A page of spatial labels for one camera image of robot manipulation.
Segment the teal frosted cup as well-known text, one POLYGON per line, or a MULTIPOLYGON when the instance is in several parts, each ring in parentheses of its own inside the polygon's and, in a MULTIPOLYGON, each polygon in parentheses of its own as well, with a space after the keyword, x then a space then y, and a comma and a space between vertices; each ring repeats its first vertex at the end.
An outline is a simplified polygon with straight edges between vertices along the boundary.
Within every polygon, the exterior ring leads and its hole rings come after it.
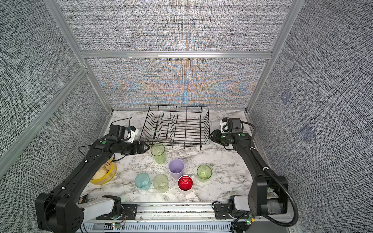
POLYGON ((149 190, 151 187, 151 180, 147 173, 141 173, 135 178, 135 185, 141 190, 149 190))

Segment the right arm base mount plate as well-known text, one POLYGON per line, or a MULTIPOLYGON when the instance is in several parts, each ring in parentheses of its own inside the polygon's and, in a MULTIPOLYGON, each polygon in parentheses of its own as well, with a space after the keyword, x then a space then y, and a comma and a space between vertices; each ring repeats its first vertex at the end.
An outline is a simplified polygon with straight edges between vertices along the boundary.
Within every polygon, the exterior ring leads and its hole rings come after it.
POLYGON ((217 220, 231 220, 234 219, 228 209, 228 204, 215 203, 213 204, 215 219, 217 220))

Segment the black wire dish rack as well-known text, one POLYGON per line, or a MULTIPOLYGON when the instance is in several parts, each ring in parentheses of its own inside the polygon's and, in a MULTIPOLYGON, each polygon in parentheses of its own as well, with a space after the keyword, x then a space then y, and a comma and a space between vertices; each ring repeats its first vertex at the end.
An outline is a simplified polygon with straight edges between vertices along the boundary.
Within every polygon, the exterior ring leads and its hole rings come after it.
POLYGON ((171 147, 202 148, 210 144, 209 108, 150 105, 140 140, 171 147))

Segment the tall light green cup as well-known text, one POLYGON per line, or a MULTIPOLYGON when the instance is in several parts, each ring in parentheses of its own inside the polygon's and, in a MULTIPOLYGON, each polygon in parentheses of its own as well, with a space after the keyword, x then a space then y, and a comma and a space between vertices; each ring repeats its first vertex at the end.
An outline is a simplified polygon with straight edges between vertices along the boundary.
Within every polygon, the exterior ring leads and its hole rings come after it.
POLYGON ((151 147, 151 154, 158 164, 166 162, 166 148, 163 144, 153 144, 151 147))

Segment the lilac plastic cup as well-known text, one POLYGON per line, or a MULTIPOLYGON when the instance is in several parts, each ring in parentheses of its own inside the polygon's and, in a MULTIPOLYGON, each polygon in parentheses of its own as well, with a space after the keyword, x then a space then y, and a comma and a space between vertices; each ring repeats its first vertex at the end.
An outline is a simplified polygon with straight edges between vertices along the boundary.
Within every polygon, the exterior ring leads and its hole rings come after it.
POLYGON ((185 163, 181 159, 173 159, 169 163, 169 170, 172 177, 178 180, 184 172, 185 163))

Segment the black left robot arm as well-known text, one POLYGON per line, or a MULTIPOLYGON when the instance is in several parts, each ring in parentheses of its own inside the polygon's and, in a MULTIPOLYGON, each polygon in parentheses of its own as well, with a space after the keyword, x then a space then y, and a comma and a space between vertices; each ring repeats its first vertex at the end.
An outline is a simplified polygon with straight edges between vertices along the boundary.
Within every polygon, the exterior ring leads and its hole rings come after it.
POLYGON ((75 233, 89 220, 101 216, 123 216, 120 198, 103 196, 93 202, 79 204, 86 185, 97 171, 115 154, 123 156, 143 154, 151 147, 144 141, 135 140, 134 126, 111 125, 109 134, 94 141, 85 158, 50 193, 41 193, 35 200, 39 229, 53 233, 75 233))

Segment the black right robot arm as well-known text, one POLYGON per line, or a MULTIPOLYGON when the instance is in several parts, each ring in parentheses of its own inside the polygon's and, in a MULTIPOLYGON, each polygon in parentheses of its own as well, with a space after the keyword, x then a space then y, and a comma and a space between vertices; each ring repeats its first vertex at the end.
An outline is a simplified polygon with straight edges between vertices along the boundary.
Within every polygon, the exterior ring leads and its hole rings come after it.
POLYGON ((253 124, 240 118, 224 117, 220 121, 220 129, 214 130, 209 138, 226 150, 232 146, 231 150, 241 156, 252 177, 246 204, 242 203, 242 198, 234 198, 235 208, 248 207, 256 216, 285 214, 288 211, 288 196, 280 185, 288 187, 287 181, 272 171, 262 158, 254 144, 255 134, 253 124))

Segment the pale yellow-green frosted cup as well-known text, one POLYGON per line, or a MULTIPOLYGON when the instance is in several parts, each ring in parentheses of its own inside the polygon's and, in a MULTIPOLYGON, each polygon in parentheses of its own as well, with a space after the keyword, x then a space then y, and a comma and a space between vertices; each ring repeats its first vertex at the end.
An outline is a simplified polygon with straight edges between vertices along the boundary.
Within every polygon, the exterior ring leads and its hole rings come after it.
POLYGON ((153 187, 159 193, 165 193, 169 189, 169 180, 165 174, 158 174, 153 179, 153 187))

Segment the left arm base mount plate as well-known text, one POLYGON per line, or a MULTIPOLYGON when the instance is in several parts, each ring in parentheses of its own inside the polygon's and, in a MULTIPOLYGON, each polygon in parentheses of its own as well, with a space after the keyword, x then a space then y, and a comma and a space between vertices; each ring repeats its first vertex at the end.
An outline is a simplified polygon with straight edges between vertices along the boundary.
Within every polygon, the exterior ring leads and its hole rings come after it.
POLYGON ((114 207, 111 213, 101 215, 96 220, 135 220, 137 210, 137 204, 122 204, 121 209, 114 207))

